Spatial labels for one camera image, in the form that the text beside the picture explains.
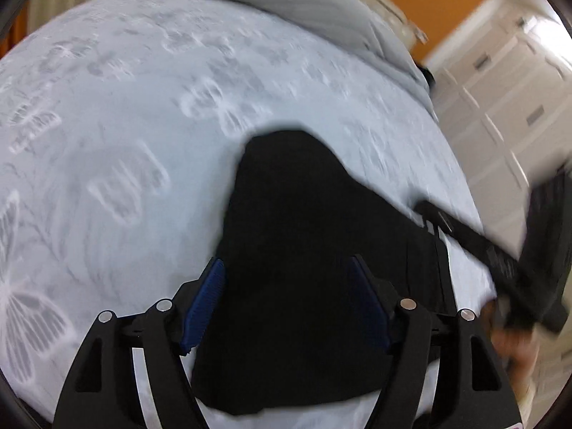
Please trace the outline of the person's right hand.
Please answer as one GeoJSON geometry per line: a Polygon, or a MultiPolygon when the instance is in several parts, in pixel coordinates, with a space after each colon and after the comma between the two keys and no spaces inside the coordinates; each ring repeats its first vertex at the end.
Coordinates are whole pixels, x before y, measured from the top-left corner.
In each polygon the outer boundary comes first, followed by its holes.
{"type": "Polygon", "coordinates": [[[501,328],[493,324],[497,301],[488,301],[481,309],[480,319],[496,353],[508,360],[507,375],[514,388],[526,386],[531,380],[539,344],[532,330],[501,328]]]}

